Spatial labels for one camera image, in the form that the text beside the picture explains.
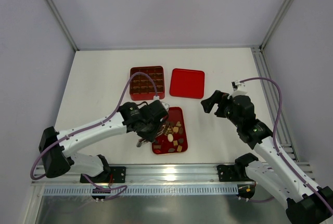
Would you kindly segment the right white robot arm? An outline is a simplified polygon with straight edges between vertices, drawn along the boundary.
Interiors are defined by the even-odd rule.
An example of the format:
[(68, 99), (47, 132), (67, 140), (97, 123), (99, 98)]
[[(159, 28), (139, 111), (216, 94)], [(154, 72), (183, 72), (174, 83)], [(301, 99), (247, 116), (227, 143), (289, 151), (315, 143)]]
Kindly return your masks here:
[(235, 161), (282, 205), (291, 223), (322, 223), (332, 217), (332, 189), (320, 187), (274, 143), (272, 131), (256, 117), (248, 96), (215, 91), (201, 105), (205, 113), (217, 105), (215, 115), (228, 119), (240, 139), (267, 162), (263, 165), (251, 153)]

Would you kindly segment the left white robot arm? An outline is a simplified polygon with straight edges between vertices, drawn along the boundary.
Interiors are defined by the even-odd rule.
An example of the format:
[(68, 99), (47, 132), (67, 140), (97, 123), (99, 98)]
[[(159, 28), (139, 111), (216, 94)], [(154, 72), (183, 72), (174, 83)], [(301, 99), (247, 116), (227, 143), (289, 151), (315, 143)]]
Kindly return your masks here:
[(67, 172), (79, 173), (82, 183), (106, 183), (112, 174), (105, 156), (81, 154), (80, 150), (104, 139), (134, 132), (139, 136), (137, 146), (153, 143), (161, 135), (169, 116), (169, 105), (155, 100), (139, 106), (127, 102), (110, 116), (78, 128), (43, 131), (39, 145), (44, 176), (57, 178)]

